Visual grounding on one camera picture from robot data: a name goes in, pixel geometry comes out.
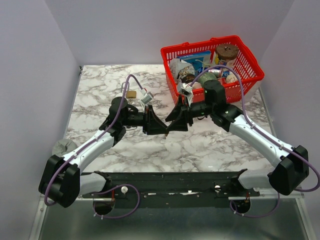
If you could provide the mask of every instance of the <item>red basket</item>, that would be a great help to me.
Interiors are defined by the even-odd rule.
[[[236,35],[212,37],[209,41],[196,43],[185,42],[179,45],[166,46],[161,49],[161,55],[166,74],[166,82],[168,83],[173,101],[175,103],[178,100],[179,93],[177,92],[177,85],[169,68],[171,59],[174,59],[180,55],[199,53],[210,50],[212,60],[216,46],[220,44],[233,44],[239,48],[239,53],[236,57],[233,69],[241,78],[244,94],[246,94],[257,81],[260,81],[264,78],[265,74],[259,67],[255,56],[241,41],[240,37]],[[223,86],[225,88],[226,100],[228,103],[234,103],[241,99],[240,85],[238,82],[223,84]],[[205,97],[203,88],[193,90],[194,103],[203,101],[204,98]]]

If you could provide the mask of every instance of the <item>wall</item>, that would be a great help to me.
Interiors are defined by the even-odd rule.
[[[320,2],[295,0],[261,61],[262,91],[279,138],[309,151],[320,170]],[[316,185],[313,172],[302,184]],[[305,202],[320,239],[320,190],[306,193]]]
[[[46,0],[83,65],[162,63],[160,49],[239,35],[261,59],[294,0]]]
[[[43,0],[1,1],[0,33],[0,239],[26,240],[79,67]]]

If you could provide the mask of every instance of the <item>jar lid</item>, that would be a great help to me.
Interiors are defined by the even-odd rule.
[[[215,48],[215,52],[222,60],[233,60],[237,57],[239,48],[232,44],[220,44]]]

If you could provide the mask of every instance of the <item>white round knob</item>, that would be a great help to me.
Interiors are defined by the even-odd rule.
[[[123,187],[121,188],[121,192],[122,192],[123,194],[127,193],[127,192],[128,192],[128,188],[127,188],[126,186],[123,186]]]

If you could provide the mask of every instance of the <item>white marble surface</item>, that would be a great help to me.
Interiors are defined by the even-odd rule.
[[[141,85],[152,92],[153,109],[164,121],[174,102],[163,65],[90,65],[83,68],[67,138],[79,146],[97,131],[109,114],[112,99],[122,95],[121,83],[128,74],[134,74]],[[138,90],[134,80],[130,81],[130,89]],[[129,102],[141,110],[138,100]],[[246,109],[257,124],[270,131],[258,91],[246,103]],[[145,135],[141,127],[127,131],[116,146],[101,154],[85,172],[239,171],[269,166],[269,162],[253,147],[206,118],[194,120],[188,132],[170,132],[166,139],[163,135]]]

